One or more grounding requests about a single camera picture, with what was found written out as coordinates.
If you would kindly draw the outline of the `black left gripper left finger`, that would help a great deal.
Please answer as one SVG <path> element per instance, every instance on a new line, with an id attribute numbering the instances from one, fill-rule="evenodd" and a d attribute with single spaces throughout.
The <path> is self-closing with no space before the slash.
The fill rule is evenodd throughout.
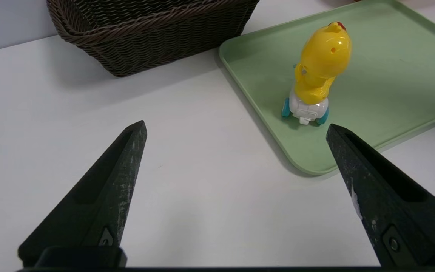
<path id="1" fill-rule="evenodd" d="M 24 267 L 124 267 L 120 243 L 147 139 L 129 125 L 18 248 Z"/>

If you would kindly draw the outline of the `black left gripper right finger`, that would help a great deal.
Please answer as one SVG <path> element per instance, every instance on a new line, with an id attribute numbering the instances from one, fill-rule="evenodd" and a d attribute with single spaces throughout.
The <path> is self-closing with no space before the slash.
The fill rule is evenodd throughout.
<path id="1" fill-rule="evenodd" d="M 435 196 L 347 128 L 326 141 L 381 267 L 435 269 Z"/>

